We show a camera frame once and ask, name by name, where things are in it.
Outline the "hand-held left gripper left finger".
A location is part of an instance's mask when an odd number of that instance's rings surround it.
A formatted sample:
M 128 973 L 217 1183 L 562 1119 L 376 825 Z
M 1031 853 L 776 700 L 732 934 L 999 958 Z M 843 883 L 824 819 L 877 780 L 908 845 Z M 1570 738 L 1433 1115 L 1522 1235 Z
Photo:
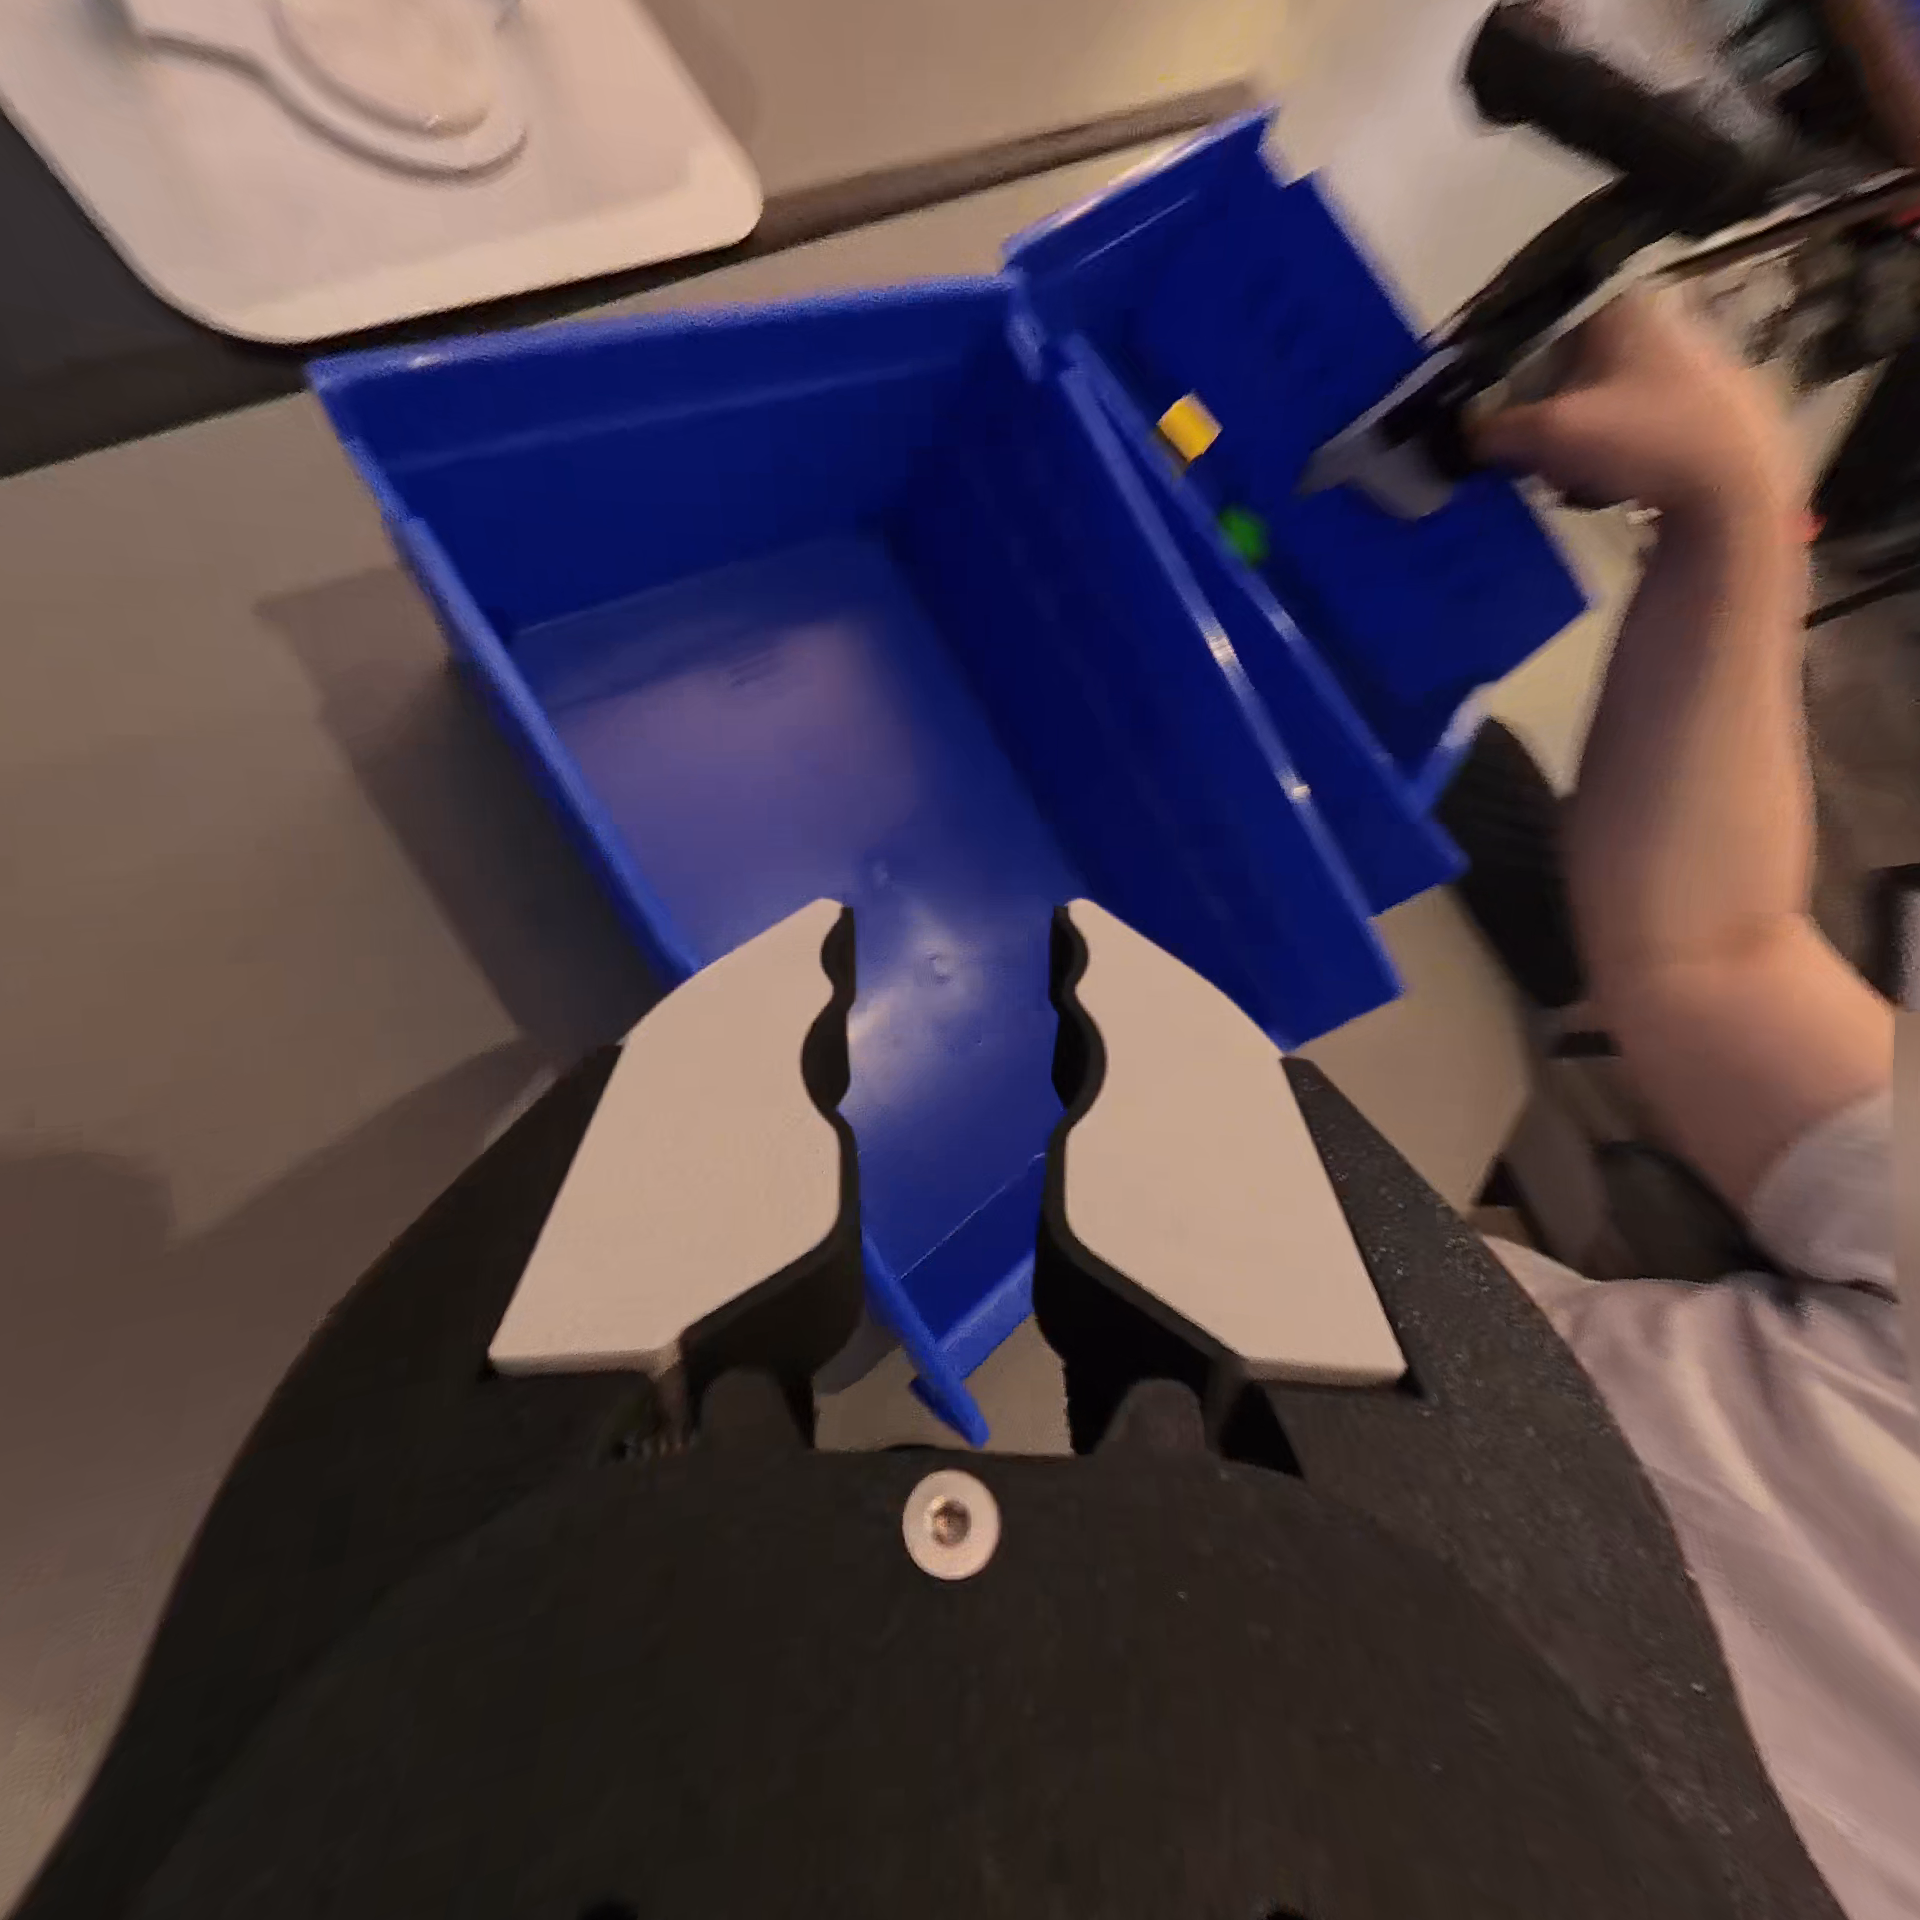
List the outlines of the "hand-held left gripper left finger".
M 812 1423 L 866 1298 L 854 991 L 852 911 L 816 899 L 631 1029 L 492 1332 L 494 1375 L 642 1376 L 675 1423 L 762 1375 Z

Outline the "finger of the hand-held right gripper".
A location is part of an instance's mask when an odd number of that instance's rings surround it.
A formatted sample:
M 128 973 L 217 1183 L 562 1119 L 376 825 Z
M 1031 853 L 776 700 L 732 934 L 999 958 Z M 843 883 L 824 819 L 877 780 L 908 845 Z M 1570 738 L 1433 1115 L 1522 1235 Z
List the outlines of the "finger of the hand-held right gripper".
M 1362 444 L 1421 440 L 1455 486 L 1478 467 L 1470 450 L 1467 413 L 1477 398 L 1477 365 L 1465 348 L 1440 348 L 1405 377 L 1387 397 L 1325 443 L 1301 476 L 1302 489 L 1350 489 Z
M 1437 516 L 1456 492 L 1456 481 L 1422 440 L 1365 443 L 1355 455 L 1349 486 L 1397 520 Z

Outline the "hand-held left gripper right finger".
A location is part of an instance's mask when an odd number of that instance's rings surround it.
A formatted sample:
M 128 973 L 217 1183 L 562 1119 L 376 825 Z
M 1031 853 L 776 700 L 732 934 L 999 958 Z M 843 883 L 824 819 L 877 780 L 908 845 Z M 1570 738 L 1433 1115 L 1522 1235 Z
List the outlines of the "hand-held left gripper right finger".
M 1055 913 L 1052 1084 L 1033 1311 L 1070 1423 L 1144 1382 L 1231 1423 L 1250 1388 L 1411 1376 L 1285 1048 L 1088 899 Z

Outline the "blue plastic storage bin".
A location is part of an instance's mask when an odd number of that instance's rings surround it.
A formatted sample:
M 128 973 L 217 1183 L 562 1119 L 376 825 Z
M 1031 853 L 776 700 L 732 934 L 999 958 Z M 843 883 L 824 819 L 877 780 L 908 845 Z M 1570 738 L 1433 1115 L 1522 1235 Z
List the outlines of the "blue plastic storage bin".
M 1422 358 L 1397 286 L 1248 112 L 1015 239 L 1043 344 L 1128 453 L 1369 911 L 1453 883 L 1435 821 L 1480 694 L 1587 613 L 1559 542 L 1497 475 L 1397 520 L 1301 476 Z M 1180 473 L 1156 421 L 1199 395 L 1221 436 Z M 1217 531 L 1259 514 L 1262 571 Z
M 675 987 L 857 934 L 870 1303 L 968 1443 L 1029 1313 L 1049 944 L 1107 906 L 1293 1048 L 1448 869 L 1309 650 L 1253 658 L 1007 276 L 314 360 L 448 650 Z

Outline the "person's right forearm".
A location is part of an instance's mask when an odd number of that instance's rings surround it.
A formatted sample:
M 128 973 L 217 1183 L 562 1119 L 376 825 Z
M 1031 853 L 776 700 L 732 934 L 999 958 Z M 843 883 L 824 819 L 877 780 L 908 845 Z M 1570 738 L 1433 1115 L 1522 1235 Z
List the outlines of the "person's right forearm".
M 1596 1020 L 1647 1117 L 1738 1210 L 1894 1079 L 1892 1003 L 1813 916 L 1811 586 L 1793 489 L 1669 505 L 1566 826 Z

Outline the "person's right hand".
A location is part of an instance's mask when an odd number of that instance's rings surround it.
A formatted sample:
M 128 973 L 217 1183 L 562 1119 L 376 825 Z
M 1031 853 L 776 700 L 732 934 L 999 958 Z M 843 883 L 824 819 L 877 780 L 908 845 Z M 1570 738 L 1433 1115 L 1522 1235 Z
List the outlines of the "person's right hand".
M 1627 294 L 1566 338 L 1546 397 L 1478 416 L 1470 444 L 1576 508 L 1673 527 L 1768 520 L 1804 540 L 1808 485 L 1773 386 L 1673 294 Z

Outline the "person's light grey shirt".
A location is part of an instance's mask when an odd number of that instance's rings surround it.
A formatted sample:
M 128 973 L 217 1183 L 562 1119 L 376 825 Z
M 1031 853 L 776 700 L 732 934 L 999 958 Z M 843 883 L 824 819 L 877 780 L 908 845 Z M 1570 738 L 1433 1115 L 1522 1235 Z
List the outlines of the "person's light grey shirt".
M 1894 1106 L 1816 1125 L 1746 1224 L 1775 1274 L 1599 1283 L 1492 1241 L 1635 1448 L 1847 1916 L 1919 1914 L 1919 1423 Z

